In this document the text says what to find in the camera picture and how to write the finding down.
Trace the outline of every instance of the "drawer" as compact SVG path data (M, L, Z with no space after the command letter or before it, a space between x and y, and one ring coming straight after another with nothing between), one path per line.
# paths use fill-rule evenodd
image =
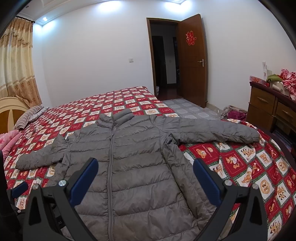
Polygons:
M258 128L264 128L270 131L273 125L274 117L269 115L267 112L249 104L246 121Z
M296 126L296 113L280 102L276 109L276 116L279 116L289 124Z
M275 98L274 95L253 87L250 103L271 115L274 108Z

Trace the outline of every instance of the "drawer handle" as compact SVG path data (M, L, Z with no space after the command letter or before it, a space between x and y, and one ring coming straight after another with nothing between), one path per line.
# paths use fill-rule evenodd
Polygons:
M269 103L267 100L265 100L265 99L263 99L263 98L260 98L260 97L257 97L259 100L261 100L261 101L263 101L263 102L265 102L265 103Z
M284 112L287 116L289 116L289 117L291 117L291 118L293 118L294 116L293 115L291 115L290 113L288 113L287 111L284 111L284 110L282 110L282 112Z

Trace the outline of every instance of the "wooden dresser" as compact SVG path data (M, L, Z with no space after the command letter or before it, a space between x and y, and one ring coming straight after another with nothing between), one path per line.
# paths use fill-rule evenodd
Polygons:
M273 131L275 125L286 134L296 132L296 102L269 87L250 82L251 98L246 121Z

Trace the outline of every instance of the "bed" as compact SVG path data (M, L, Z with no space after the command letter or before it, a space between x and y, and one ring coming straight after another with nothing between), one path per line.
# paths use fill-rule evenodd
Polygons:
M38 183L44 187L54 175L54 165L30 171L15 169L22 154L50 145L58 134L67 138L75 130L95 123L101 113L111 116L125 108L130 108L135 115L178 117L171 108L142 86L95 95L46 111L22 131L23 135L4 162L9 188L23 181L29 185L29 190L16 200L16 206L24 209L31 186ZM247 122L228 121L257 129ZM230 179L240 186L249 186L251 181L258 184L268 215L268 240L272 240L276 235L283 237L280 230L286 223L283 229L287 229L290 225L288 223L291 223L289 217L295 216L296 166L293 165L296 164L285 147L275 140L276 137L267 131L258 131L260 142L254 145L211 142L180 145L179 148L191 163L195 158L202 158L224 180ZM238 208L239 205L233 208L230 216L232 221L235 220Z

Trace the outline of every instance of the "jacket collar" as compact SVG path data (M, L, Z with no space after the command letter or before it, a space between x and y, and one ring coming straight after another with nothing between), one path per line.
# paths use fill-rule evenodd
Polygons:
M122 110L111 117L106 116L105 114L100 114L100 117L97 120L97 125L100 127L112 129L113 125L120 126L123 123L131 120L133 117L134 114L130 109Z

